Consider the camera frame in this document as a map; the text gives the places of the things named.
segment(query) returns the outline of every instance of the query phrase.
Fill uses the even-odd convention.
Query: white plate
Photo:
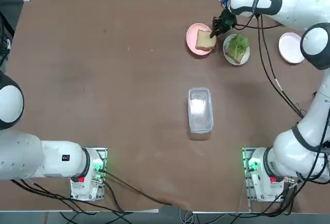
[[[229,63],[231,63],[233,65],[236,65],[236,66],[239,66],[239,65],[243,65],[244,63],[246,63],[248,61],[249,56],[250,56],[250,47],[247,47],[247,49],[246,49],[246,51],[245,51],[245,53],[242,57],[241,63],[240,64],[236,63],[233,59],[231,59],[229,56],[227,56],[225,54],[225,51],[229,47],[229,42],[230,42],[231,38],[233,38],[235,36],[237,36],[237,34],[232,34],[232,35],[229,35],[229,36],[226,37],[226,39],[223,42],[223,54],[225,55],[225,57],[226,57],[226,59]]]
[[[301,63],[305,58],[300,51],[301,37],[296,33],[284,33],[278,42],[280,55],[288,63]]]

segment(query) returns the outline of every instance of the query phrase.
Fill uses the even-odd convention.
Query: lettuce
[[[236,59],[238,55],[245,53],[249,46],[248,39],[243,37],[241,34],[238,34],[237,36],[231,38],[228,53]]]

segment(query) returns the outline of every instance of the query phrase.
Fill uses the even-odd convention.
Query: brown mat
[[[188,51],[187,28],[196,22],[211,25],[221,10],[218,0],[25,3],[8,70],[26,101],[15,128],[40,139],[108,147],[109,170],[147,194],[190,210],[235,212],[243,184],[241,148],[271,146],[298,118],[262,71],[256,30],[241,31],[251,44],[249,61],[241,67],[225,60],[225,36],[207,58]],[[268,25],[274,22],[266,19]],[[278,39],[287,31],[265,31],[274,70],[292,101],[308,106],[322,73],[306,61],[291,66],[280,58]],[[212,95],[214,127],[207,141],[188,136],[192,87],[207,87]],[[68,179],[38,182],[69,195]],[[1,210],[67,209],[10,182],[0,186]],[[159,206],[113,187],[126,210]],[[294,210],[328,213],[330,193],[324,189],[307,186]],[[102,204],[113,207],[110,196]],[[240,210],[248,210],[245,191]]]

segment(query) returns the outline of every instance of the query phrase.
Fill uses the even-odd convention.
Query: clear plastic box
[[[209,89],[201,87],[189,90],[188,116],[191,133],[204,134],[211,132],[213,113]]]

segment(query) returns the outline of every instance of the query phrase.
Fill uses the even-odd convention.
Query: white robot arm
[[[82,148],[70,141],[41,141],[8,130],[23,114],[24,97],[11,78],[0,71],[0,180],[68,177],[71,197],[102,200],[107,149]]]
[[[298,173],[307,177],[321,141],[330,108],[330,0],[229,0],[227,6],[234,15],[263,14],[288,27],[305,29],[301,52],[317,69],[324,70],[324,79],[307,115],[298,125],[279,134],[272,148],[257,148],[250,159],[257,200],[273,201],[283,191],[284,177],[297,177]],[[324,141],[329,139],[327,129]],[[321,153],[312,175],[321,172],[324,163]],[[329,179],[327,165],[318,180]]]

